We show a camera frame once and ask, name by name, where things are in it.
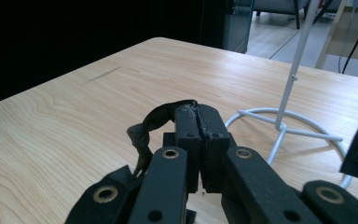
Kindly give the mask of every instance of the dark background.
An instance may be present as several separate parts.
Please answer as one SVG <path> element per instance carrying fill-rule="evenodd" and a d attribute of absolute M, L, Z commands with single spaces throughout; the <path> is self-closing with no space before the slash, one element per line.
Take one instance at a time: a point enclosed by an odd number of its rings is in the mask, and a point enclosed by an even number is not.
<path fill-rule="evenodd" d="M 224 49 L 228 2 L 0 1 L 0 100 L 156 36 Z"/>

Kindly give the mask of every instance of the scratch mark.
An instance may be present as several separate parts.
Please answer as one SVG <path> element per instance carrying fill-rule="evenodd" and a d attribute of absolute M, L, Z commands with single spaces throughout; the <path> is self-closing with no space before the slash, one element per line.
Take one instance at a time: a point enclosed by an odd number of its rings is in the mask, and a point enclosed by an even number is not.
<path fill-rule="evenodd" d="M 107 76 L 107 75 L 109 75 L 109 74 L 111 74 L 111 73 L 117 71 L 117 70 L 120 69 L 120 68 L 121 68 L 121 66 L 120 66 L 120 67 L 117 67 L 117 68 L 114 68 L 114 69 L 112 69 L 112 70 L 110 70 L 110 71 L 107 71 L 107 72 L 105 72 L 105 73 L 103 73 L 103 74 L 101 74 L 101 75 L 99 75 L 99 76 L 97 76 L 97 77 L 95 77 L 95 78 L 90 79 L 89 81 L 85 82 L 84 84 L 87 84 L 87 83 L 89 83 L 89 82 L 91 82 L 91 81 L 95 81 L 95 80 L 98 79 L 98 78 L 105 77 L 105 76 Z"/>

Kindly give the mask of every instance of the light wood tabletop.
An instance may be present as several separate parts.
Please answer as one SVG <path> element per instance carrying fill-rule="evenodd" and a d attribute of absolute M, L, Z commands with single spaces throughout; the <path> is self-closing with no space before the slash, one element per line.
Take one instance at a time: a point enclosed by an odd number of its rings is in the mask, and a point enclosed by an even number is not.
<path fill-rule="evenodd" d="M 124 165 L 134 169 L 138 155 L 126 130 L 158 105 L 195 99 L 226 121 L 238 109 L 279 106 L 289 70 L 287 63 L 154 38 L 0 102 L 0 223 L 63 223 L 85 189 Z M 288 109 L 348 147 L 358 128 L 358 77 L 300 67 L 298 78 Z M 228 130 L 264 158 L 278 134 L 251 118 Z M 151 133 L 152 150 L 164 132 L 174 125 Z M 302 189 L 315 179 L 339 183 L 340 164 L 328 142 L 287 135 L 272 168 Z M 357 178 L 348 191 L 358 198 Z M 197 223 L 227 223 L 220 198 L 200 188 L 187 208 L 198 212 Z"/>

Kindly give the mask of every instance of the chair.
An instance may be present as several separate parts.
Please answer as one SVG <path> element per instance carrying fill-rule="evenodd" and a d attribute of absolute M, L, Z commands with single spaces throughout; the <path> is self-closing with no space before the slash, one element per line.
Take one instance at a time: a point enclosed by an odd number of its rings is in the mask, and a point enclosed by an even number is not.
<path fill-rule="evenodd" d="M 254 11 L 256 16 L 261 12 L 270 12 L 296 16 L 296 28 L 300 29 L 299 10 L 304 8 L 304 17 L 307 15 L 310 0 L 255 0 Z"/>
<path fill-rule="evenodd" d="M 325 12 L 337 13 L 340 4 L 341 0 L 327 0 L 326 2 L 324 2 L 324 6 L 322 7 L 322 10 L 318 13 L 318 15 L 315 17 L 315 20 L 313 20 L 313 24 L 315 24 L 315 22 L 319 20 Z"/>

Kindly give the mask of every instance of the floor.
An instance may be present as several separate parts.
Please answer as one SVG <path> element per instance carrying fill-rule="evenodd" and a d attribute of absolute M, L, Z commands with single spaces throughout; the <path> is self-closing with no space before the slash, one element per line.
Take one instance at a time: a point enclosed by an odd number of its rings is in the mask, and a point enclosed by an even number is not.
<path fill-rule="evenodd" d="M 300 65 L 315 67 L 334 16 L 334 14 L 326 14 L 312 25 Z M 301 27 L 303 27 L 303 15 L 301 18 Z M 296 29 L 294 16 L 261 13 L 257 17 L 254 14 L 246 54 L 291 63 L 300 35 L 301 29 Z M 339 56 L 328 55 L 323 70 L 339 73 L 338 61 Z M 341 70 L 345 61 L 346 58 L 342 57 Z M 350 60 L 345 74 L 358 77 L 358 60 Z"/>

